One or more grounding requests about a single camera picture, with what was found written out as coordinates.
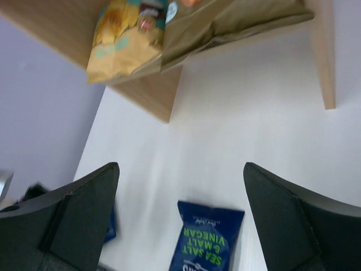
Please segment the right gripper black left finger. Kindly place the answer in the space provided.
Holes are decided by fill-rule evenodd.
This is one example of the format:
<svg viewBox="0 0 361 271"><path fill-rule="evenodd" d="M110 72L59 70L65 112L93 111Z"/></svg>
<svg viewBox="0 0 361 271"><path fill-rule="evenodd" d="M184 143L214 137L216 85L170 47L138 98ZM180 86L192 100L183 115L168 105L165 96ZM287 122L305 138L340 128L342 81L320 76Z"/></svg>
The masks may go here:
<svg viewBox="0 0 361 271"><path fill-rule="evenodd" d="M1 210L1 270L96 270L119 176L111 162Z"/></svg>

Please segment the yellow kettle chips bag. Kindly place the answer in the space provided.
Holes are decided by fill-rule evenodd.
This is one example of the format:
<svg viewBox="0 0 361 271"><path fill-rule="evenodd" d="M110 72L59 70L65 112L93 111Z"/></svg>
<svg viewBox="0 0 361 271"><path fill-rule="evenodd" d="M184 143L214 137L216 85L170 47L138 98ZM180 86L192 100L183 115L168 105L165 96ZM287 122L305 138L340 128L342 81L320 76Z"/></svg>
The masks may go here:
<svg viewBox="0 0 361 271"><path fill-rule="evenodd" d="M100 13L86 68L90 83L129 76L162 54L167 1L111 1Z"/></svg>

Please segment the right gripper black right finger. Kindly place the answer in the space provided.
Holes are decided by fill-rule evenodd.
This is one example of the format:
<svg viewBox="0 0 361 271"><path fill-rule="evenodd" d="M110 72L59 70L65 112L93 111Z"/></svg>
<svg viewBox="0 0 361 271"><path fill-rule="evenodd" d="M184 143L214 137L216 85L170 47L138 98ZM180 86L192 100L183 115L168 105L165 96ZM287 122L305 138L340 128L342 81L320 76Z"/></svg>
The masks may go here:
<svg viewBox="0 0 361 271"><path fill-rule="evenodd" d="M360 207L254 163L243 177L268 270L360 270Z"/></svg>

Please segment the blue sea salt vinegar bag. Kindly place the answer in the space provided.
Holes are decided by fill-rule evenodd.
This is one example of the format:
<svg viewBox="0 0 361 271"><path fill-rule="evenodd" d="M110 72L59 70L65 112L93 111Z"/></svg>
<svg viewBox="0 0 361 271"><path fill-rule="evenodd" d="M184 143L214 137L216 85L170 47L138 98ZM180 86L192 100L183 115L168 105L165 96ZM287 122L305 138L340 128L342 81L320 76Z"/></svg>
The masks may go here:
<svg viewBox="0 0 361 271"><path fill-rule="evenodd" d="M183 222L169 270L229 270L245 212L178 201Z"/></svg>

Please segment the light blue cassava chips bag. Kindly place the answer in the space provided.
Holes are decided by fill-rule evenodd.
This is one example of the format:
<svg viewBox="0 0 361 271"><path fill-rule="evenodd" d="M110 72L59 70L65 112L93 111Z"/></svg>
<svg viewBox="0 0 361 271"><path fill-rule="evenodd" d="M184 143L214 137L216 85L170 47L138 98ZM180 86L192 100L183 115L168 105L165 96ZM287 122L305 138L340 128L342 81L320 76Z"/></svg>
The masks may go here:
<svg viewBox="0 0 361 271"><path fill-rule="evenodd" d="M169 1L161 70L209 48L313 18L304 1Z"/></svg>

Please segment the blue spicy sweet chilli bag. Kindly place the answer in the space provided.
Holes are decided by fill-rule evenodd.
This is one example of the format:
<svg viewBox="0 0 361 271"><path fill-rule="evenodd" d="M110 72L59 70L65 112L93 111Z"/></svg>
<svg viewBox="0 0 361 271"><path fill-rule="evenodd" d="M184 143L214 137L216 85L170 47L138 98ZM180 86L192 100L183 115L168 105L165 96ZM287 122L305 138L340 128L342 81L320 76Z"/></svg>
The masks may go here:
<svg viewBox="0 0 361 271"><path fill-rule="evenodd" d="M107 233L105 235L104 244L115 239L117 236L117 218L116 218L116 206L113 205L109 224L107 227Z"/></svg>

